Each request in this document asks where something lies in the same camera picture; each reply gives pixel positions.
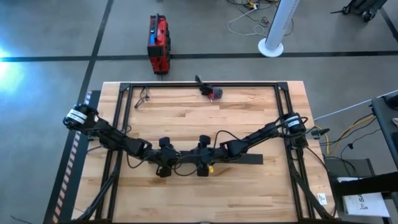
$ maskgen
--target yellow cable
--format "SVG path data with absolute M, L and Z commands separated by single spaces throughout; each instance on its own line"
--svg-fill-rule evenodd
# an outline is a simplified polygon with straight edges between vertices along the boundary
M 358 123 L 351 125 L 351 126 L 348 127 L 345 131 L 343 131 L 343 134 L 341 135 L 340 139 L 343 138 L 347 133 L 349 133 L 349 131 L 350 131 L 351 129 L 357 127 L 357 126 L 360 125 L 360 124 L 363 124 L 363 123 L 369 121 L 369 120 L 372 119 L 372 118 L 374 118 L 374 115 L 373 115 L 373 114 L 370 115 L 370 116 L 368 116 L 368 117 L 366 117 L 366 118 L 364 118 L 364 119 L 362 119 L 361 121 L 358 121 Z M 337 146 L 338 146 L 339 142 L 340 142 L 340 141 L 337 141 L 337 142 L 336 142 L 336 144 L 335 144 L 333 150 L 332 150 L 330 153 L 328 153 L 328 155 L 332 154 L 332 153 L 337 149 Z
M 325 133 L 324 136 L 325 136 L 325 139 L 326 139 L 326 154 L 329 155 L 329 137 L 328 137 L 327 133 Z

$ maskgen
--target white paper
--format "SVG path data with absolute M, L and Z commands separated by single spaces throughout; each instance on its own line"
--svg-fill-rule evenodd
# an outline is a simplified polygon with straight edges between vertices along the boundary
M 338 177 L 337 180 L 358 180 L 356 177 Z M 343 196 L 344 208 L 347 215 L 366 215 L 390 217 L 386 203 L 381 193 Z

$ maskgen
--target red portable battery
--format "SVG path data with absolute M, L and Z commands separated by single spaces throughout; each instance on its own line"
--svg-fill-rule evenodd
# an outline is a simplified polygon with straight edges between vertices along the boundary
M 165 16 L 150 16 L 148 57 L 154 73 L 164 75 L 170 69 L 170 33 Z

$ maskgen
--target wooden tabletop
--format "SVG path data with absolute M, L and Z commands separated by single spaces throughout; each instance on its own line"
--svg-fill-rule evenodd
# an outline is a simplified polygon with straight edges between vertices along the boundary
M 288 82 L 295 112 L 309 118 L 307 128 L 313 126 L 303 82 Z M 99 99 L 99 115 L 112 123 L 119 83 L 104 83 Z M 154 148 L 158 139 L 171 138 L 176 150 L 191 150 L 201 134 L 211 136 L 224 129 L 243 138 L 278 118 L 275 93 L 268 87 L 225 87 L 220 100 L 209 102 L 197 88 L 150 88 L 150 101 L 134 109 L 141 89 L 135 89 L 129 117 L 133 138 L 150 141 Z M 124 97 L 122 110 L 126 103 Z M 119 119 L 119 128 L 123 112 Z M 220 134 L 218 142 L 230 140 Z M 321 158 L 318 141 L 308 140 L 310 148 Z M 90 144 L 95 147 L 98 142 Z M 114 222 L 294 222 L 297 221 L 284 143 L 280 138 L 265 141 L 249 150 L 263 154 L 264 165 L 215 164 L 209 177 L 160 178 L 157 166 L 143 163 L 137 169 L 127 166 L 123 157 L 116 199 Z M 106 157 L 105 149 L 88 153 L 78 189 L 73 218 L 82 214 L 100 189 Z M 311 191 L 324 193 L 332 213 L 333 196 L 326 171 L 317 158 L 305 151 L 304 161 Z M 195 169 L 184 165 L 179 172 Z M 305 216 L 307 210 L 302 192 Z M 109 194 L 104 204 L 108 209 Z

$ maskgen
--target gray concrete floor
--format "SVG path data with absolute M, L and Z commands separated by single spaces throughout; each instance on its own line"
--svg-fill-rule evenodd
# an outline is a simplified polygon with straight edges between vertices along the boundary
M 0 57 L 91 55 L 107 0 L 0 0 Z M 369 24 L 349 15 L 330 14 L 346 0 L 301 0 L 294 31 L 284 40 L 286 52 L 398 50 L 385 20 Z M 384 6 L 398 26 L 398 3 Z M 257 53 L 259 36 L 240 37 L 226 23 L 241 13 L 224 0 L 115 0 L 99 55 L 146 54 L 149 15 L 170 22 L 173 54 Z M 272 20 L 275 7 L 252 17 Z M 242 18 L 233 25 L 252 32 L 256 22 Z M 165 80 L 303 80 L 314 117 L 397 89 L 398 56 L 307 57 L 173 60 Z M 76 102 L 88 62 L 0 62 L 0 220 L 10 215 L 41 223 L 53 187 L 67 130 L 62 118 Z M 88 89 L 105 81 L 154 81 L 149 61 L 96 62 Z M 319 120 L 338 135 L 367 105 Z M 374 123 L 355 137 L 377 129 Z M 370 158 L 376 173 L 395 171 L 381 133 L 345 152 L 345 158 Z M 397 215 L 392 213 L 393 220 Z M 362 222 L 379 220 L 361 218 Z

